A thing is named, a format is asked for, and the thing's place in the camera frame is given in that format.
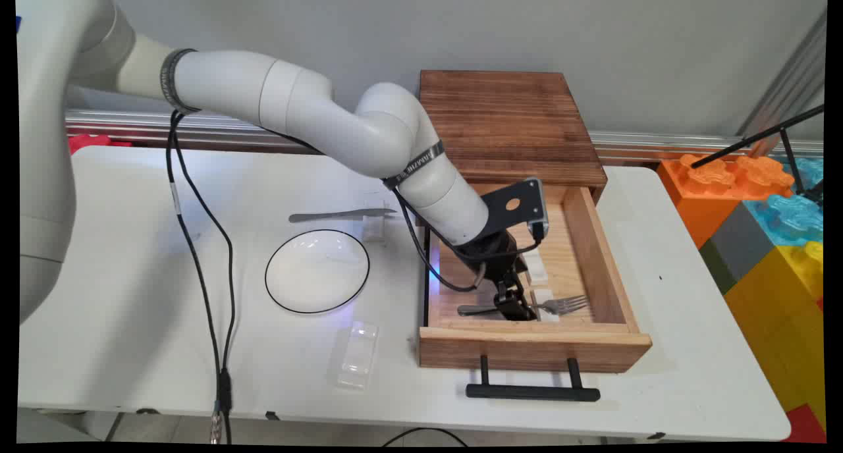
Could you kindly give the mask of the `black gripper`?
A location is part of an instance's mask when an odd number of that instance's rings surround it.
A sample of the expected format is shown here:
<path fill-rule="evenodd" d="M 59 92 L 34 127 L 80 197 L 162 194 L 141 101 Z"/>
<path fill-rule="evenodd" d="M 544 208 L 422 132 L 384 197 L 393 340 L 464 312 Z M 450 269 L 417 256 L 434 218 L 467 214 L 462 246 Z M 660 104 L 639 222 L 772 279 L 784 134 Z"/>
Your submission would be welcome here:
<path fill-rule="evenodd" d="M 481 264 L 485 264 L 483 279 L 497 286 L 494 306 L 506 320 L 535 321 L 535 310 L 525 298 L 524 286 L 518 276 L 523 264 L 518 262 L 517 249 L 515 237 L 503 230 L 457 246 L 456 254 L 476 273 Z"/>

